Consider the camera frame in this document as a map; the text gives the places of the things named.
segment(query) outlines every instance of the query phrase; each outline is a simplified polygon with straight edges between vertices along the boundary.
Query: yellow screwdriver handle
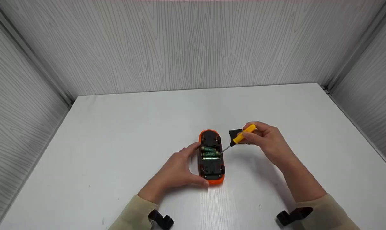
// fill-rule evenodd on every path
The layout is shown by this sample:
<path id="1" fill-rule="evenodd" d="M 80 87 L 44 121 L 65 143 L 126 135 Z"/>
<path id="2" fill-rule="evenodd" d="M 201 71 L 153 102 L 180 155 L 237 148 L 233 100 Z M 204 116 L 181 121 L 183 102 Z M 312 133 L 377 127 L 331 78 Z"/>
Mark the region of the yellow screwdriver handle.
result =
<path id="1" fill-rule="evenodd" d="M 254 124 L 250 124 L 250 126 L 248 126 L 245 130 L 243 130 L 243 132 L 254 132 L 255 130 L 255 125 Z M 238 144 L 240 143 L 241 140 L 243 140 L 244 137 L 243 137 L 243 133 L 241 132 L 240 134 L 238 134 L 238 136 L 236 138 L 234 138 L 232 141 L 234 141 L 235 144 Z"/>

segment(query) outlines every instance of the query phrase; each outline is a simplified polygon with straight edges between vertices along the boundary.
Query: white table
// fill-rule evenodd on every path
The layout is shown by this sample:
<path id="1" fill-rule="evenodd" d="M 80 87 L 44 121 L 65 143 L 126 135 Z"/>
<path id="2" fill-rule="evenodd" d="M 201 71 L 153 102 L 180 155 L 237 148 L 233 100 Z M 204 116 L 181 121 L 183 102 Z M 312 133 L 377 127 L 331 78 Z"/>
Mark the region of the white table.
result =
<path id="1" fill-rule="evenodd" d="M 202 130 L 217 130 L 226 146 L 228 130 L 256 120 L 280 128 L 361 229 L 386 229 L 386 163 L 314 83 L 80 96 L 0 230 L 106 229 Z M 279 229 L 275 216 L 293 205 L 281 173 L 254 146 L 224 159 L 223 185 L 166 196 L 160 212 L 173 229 Z"/>

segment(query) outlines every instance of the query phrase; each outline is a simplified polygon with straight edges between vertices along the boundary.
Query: aa battery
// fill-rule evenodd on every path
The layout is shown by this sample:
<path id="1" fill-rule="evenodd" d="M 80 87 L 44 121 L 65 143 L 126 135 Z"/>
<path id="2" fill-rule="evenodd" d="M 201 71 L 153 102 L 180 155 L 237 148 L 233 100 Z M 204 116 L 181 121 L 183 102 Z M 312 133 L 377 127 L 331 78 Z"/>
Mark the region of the aa battery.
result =
<path id="1" fill-rule="evenodd" d="M 214 152 L 214 151 L 217 151 L 215 148 L 207 147 L 207 146 L 201 146 L 200 149 L 201 149 L 203 152 Z"/>
<path id="2" fill-rule="evenodd" d="M 208 157 L 208 156 L 219 156 L 220 152 L 219 151 L 212 151 L 212 152 L 204 152 L 203 156 Z"/>
<path id="3" fill-rule="evenodd" d="M 203 160 L 219 160 L 219 157 L 203 157 Z"/>

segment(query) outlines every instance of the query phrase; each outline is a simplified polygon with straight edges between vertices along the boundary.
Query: beige sleeve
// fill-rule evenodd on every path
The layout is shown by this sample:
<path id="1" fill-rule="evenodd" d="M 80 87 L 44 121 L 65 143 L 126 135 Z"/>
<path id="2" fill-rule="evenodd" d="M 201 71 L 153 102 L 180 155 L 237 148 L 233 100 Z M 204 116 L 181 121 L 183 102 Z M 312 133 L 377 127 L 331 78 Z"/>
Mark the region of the beige sleeve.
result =
<path id="1" fill-rule="evenodd" d="M 157 210 L 158 208 L 159 205 L 135 195 L 109 227 L 109 230 L 150 230 L 152 223 L 148 219 L 148 215 L 153 209 Z"/>
<path id="2" fill-rule="evenodd" d="M 305 230 L 359 230 L 359 227 L 329 194 L 313 201 L 296 203 L 296 207 L 312 207 L 314 209 L 309 216 L 301 221 Z"/>

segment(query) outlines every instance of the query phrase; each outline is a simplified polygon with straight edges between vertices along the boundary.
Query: gray wall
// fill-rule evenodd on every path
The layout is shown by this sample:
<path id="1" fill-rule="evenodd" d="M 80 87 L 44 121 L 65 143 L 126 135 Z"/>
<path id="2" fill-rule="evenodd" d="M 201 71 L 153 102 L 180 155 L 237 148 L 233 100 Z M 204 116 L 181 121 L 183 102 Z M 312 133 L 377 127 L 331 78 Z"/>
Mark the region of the gray wall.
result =
<path id="1" fill-rule="evenodd" d="M 67 110 L 0 30 L 0 217 Z"/>
<path id="2" fill-rule="evenodd" d="M 386 156 L 386 25 L 332 95 Z"/>
<path id="3" fill-rule="evenodd" d="M 74 96 L 326 84 L 382 3 L 0 0 Z"/>

